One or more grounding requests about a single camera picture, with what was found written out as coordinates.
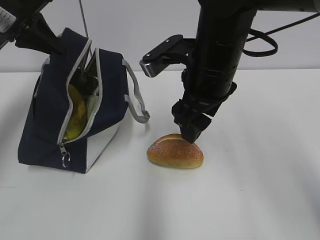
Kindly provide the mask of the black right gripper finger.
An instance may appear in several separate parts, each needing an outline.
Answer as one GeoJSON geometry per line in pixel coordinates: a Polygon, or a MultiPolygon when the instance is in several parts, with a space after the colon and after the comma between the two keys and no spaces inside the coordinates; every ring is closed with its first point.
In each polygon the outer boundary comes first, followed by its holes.
{"type": "Polygon", "coordinates": [[[197,117],[191,120],[184,128],[184,139],[193,144],[211,122],[209,117],[197,117]]]}
{"type": "Polygon", "coordinates": [[[194,140],[194,129],[182,119],[174,117],[173,122],[179,126],[181,137],[184,140],[194,140]]]}

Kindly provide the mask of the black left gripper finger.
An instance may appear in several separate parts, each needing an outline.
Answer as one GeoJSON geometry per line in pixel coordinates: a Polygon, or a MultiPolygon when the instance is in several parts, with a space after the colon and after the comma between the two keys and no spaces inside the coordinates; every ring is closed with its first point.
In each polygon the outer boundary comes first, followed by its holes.
{"type": "Polygon", "coordinates": [[[36,39],[36,50],[51,54],[53,52],[64,55],[66,48],[48,26],[45,18],[41,13],[37,13],[34,17],[34,34],[36,39]]]}
{"type": "Polygon", "coordinates": [[[36,32],[24,31],[15,38],[15,46],[23,49],[35,50],[45,54],[51,54],[54,49],[48,39],[36,32]]]}

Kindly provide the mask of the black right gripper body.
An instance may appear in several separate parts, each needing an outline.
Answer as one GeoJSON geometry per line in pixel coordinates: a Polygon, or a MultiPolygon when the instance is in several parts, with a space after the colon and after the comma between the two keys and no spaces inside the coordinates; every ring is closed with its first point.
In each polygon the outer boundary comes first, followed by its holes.
{"type": "Polygon", "coordinates": [[[214,109],[219,109],[220,105],[225,102],[230,95],[237,89],[237,84],[232,82],[230,84],[229,92],[222,98],[205,100],[197,98],[179,99],[171,108],[173,121],[177,125],[187,125],[193,119],[201,114],[207,114],[210,117],[215,115],[214,109]]]}

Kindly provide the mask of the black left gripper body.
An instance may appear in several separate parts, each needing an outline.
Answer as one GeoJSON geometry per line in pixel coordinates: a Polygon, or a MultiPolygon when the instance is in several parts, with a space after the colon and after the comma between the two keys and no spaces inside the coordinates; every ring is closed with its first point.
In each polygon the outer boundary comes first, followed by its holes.
{"type": "Polygon", "coordinates": [[[16,17],[15,23],[5,33],[0,33],[0,47],[16,42],[24,31],[35,32],[35,15],[41,13],[50,0],[0,0],[0,7],[16,17]]]}

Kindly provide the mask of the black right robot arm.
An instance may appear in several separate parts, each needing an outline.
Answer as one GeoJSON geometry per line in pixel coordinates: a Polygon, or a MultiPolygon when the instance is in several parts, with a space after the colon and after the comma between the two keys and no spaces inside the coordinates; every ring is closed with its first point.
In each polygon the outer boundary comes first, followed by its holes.
{"type": "Polygon", "coordinates": [[[237,88],[233,78],[257,11],[320,10],[318,0],[201,0],[199,4],[191,65],[181,77],[184,94],[171,111],[189,143],[196,141],[237,88]]]}

